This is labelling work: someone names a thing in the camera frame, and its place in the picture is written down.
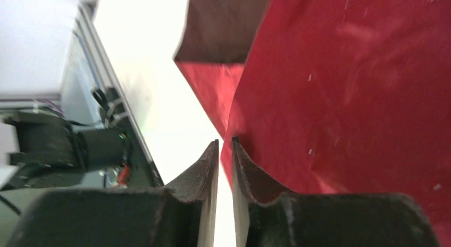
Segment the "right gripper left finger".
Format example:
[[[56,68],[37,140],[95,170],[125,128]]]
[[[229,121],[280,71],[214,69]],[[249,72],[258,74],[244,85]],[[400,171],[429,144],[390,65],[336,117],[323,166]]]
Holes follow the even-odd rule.
[[[178,201],[173,223],[176,246],[213,246],[218,192],[219,141],[164,186]]]

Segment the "red wrapping paper sheet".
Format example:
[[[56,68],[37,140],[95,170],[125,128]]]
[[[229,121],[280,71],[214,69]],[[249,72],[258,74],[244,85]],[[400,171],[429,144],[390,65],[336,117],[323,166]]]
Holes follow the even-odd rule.
[[[402,192],[450,246],[450,0],[189,0],[175,62],[299,193]]]

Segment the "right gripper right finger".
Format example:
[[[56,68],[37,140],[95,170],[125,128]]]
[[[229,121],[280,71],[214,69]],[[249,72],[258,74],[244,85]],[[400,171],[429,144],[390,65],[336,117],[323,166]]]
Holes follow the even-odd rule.
[[[258,166],[239,138],[231,141],[232,197],[237,246],[282,246],[278,198],[293,191]]]

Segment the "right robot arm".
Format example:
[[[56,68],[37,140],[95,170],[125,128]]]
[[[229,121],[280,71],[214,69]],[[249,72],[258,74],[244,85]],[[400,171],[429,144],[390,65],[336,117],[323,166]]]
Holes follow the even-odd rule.
[[[24,183],[111,167],[124,161],[128,138],[119,129],[77,134],[65,120],[17,112],[5,122],[17,130],[9,152]],[[8,246],[212,246],[219,143],[162,187],[59,189],[35,199],[20,216]]]

